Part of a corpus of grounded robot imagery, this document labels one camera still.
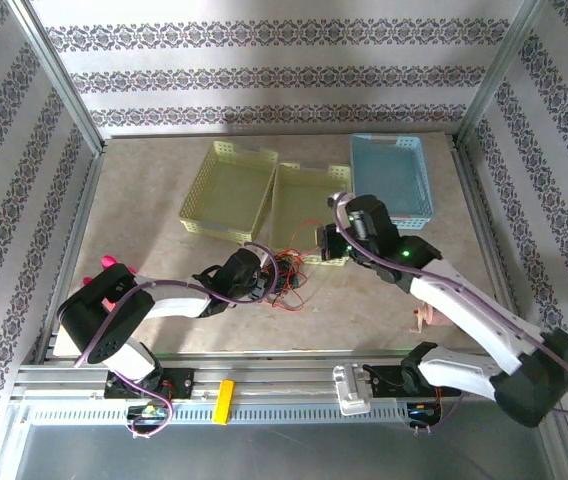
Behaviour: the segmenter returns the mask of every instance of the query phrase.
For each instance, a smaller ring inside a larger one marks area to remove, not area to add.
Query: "beige floor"
[[[435,218],[419,235],[439,248],[467,279],[491,293],[489,279],[453,159],[442,133],[423,134]],[[127,139],[110,142],[73,278],[73,291],[84,276],[100,271],[110,254],[154,278],[183,279],[223,263],[237,245],[189,234],[178,212],[211,137]],[[348,164],[349,137],[233,137],[279,152],[282,162]],[[267,241],[268,221],[259,240]],[[435,341],[449,348],[474,348],[462,331],[427,327],[409,332],[419,302],[372,272],[349,262],[345,267],[307,267],[307,300],[300,313],[269,305],[228,309],[206,319],[146,320],[134,337],[155,352],[247,350],[334,350],[412,348]],[[76,350],[61,331],[57,355]]]

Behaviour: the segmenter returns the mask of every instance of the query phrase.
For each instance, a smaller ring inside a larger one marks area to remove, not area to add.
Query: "purple cable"
[[[128,378],[126,378],[124,375],[122,375],[119,372],[113,371],[113,373],[115,375],[117,375],[119,377],[119,379],[122,380],[129,387],[134,388],[134,389],[142,392],[144,395],[148,395],[149,397],[153,397],[157,400],[160,400],[162,403],[164,403],[164,405],[166,405],[166,408],[168,409],[168,412],[164,416],[164,420],[162,421],[162,423],[160,423],[156,428],[154,428],[153,430],[151,430],[150,432],[147,432],[147,433],[137,433],[137,431],[135,431],[135,422],[137,421],[137,419],[133,420],[133,423],[129,427],[129,430],[133,433],[134,436],[151,438],[156,433],[159,433],[162,430],[164,430],[168,426],[168,424],[171,423],[171,419],[173,418],[174,410],[173,410],[173,404],[171,403],[171,401],[168,398],[164,398],[163,396],[138,385],[137,383],[133,382],[132,380],[129,380]]]
[[[268,249],[264,245],[260,245],[259,243],[255,243],[255,242],[246,242],[246,243],[244,243],[244,245],[245,246],[250,245],[250,246],[257,247],[257,248],[263,250],[266,253],[266,255],[268,255],[269,260],[273,263],[273,270],[274,270],[274,274],[275,274],[274,278],[278,278],[280,272],[277,268],[277,260],[275,259],[275,255],[273,255],[273,252],[271,252],[270,249]],[[191,290],[195,290],[195,291],[201,292],[201,293],[206,293],[207,295],[210,295],[211,297],[215,297],[218,300],[230,303],[231,305],[246,305],[246,304],[249,304],[249,303],[261,302],[262,300],[266,299],[266,297],[268,297],[271,293],[273,293],[273,290],[275,289],[276,284],[277,284],[277,282],[274,281],[271,284],[271,287],[268,289],[268,291],[265,292],[264,295],[262,295],[260,298],[255,299],[255,300],[233,300],[232,298],[227,298],[223,295],[220,295],[219,293],[214,292],[213,290],[209,290],[208,288],[202,287],[200,285],[191,285],[190,283],[184,282],[182,280],[153,280],[153,281],[149,281],[149,282],[146,282],[146,283],[142,283],[140,285],[136,285],[135,287],[131,288],[128,292],[126,292],[124,294],[124,296],[117,302],[117,304],[115,305],[113,310],[111,310],[109,312],[109,314],[106,316],[106,318],[102,322],[102,325],[100,325],[100,328],[98,328],[97,332],[95,332],[95,335],[93,335],[93,338],[91,339],[89,344],[86,346],[86,348],[81,353],[81,355],[77,358],[77,360],[75,360],[73,367],[78,368],[80,365],[82,365],[84,362],[86,362],[86,359],[88,358],[90,353],[93,351],[95,346],[99,343],[100,338],[102,338],[102,335],[104,335],[104,332],[106,332],[106,329],[108,328],[108,326],[111,324],[111,322],[113,321],[113,319],[117,315],[117,312],[119,312],[120,309],[124,306],[124,304],[133,295],[135,295],[140,290],[144,290],[146,288],[160,287],[160,286],[176,286],[176,287],[189,288]]]
[[[344,195],[346,195],[346,192],[339,193],[337,195],[337,198],[335,199],[335,202],[333,203],[333,219],[335,221],[335,226],[337,227],[337,231],[344,237],[344,239],[349,243],[349,245],[351,245],[351,247],[353,247],[355,250],[360,252],[362,255],[364,255],[365,257],[369,258],[370,260],[374,261],[375,263],[377,263],[377,264],[379,264],[383,267],[390,268],[390,269],[393,269],[393,270],[397,270],[399,272],[410,273],[411,275],[415,275],[417,277],[431,278],[433,280],[437,280],[439,282],[442,282],[444,285],[458,291],[461,294],[465,294],[466,298],[471,300],[472,302],[474,302],[475,305],[478,308],[480,308],[483,311],[484,314],[489,315],[493,319],[497,320],[503,327],[508,328],[509,330],[515,332],[517,335],[522,337],[523,340],[526,340],[527,342],[529,342],[531,345],[533,345],[535,348],[540,350],[542,353],[544,353],[545,355],[550,357],[555,363],[557,363],[560,367],[562,367],[564,370],[566,370],[568,372],[568,362],[566,362],[563,358],[558,356],[555,352],[553,352],[546,345],[539,342],[537,339],[533,338],[525,330],[520,328],[517,324],[513,323],[508,317],[505,317],[500,312],[495,310],[482,297],[477,295],[475,292],[472,292],[471,290],[466,289],[466,287],[464,285],[462,285],[461,283],[458,283],[458,282],[456,282],[456,281],[454,281],[450,278],[444,277],[442,275],[438,275],[436,273],[425,272],[425,271],[422,271],[422,270],[417,269],[417,268],[406,267],[406,266],[400,265],[398,263],[389,262],[387,260],[384,260],[381,257],[378,257],[377,255],[369,252],[364,247],[362,247],[359,243],[357,243],[357,241],[353,237],[351,237],[351,235],[349,235],[349,233],[346,231],[346,228],[344,228],[344,226],[341,224],[340,219],[337,215],[338,204],[339,204],[340,200],[342,199],[342,197]],[[560,415],[568,416],[568,410],[555,408],[555,409],[553,409],[553,412],[560,414]]]

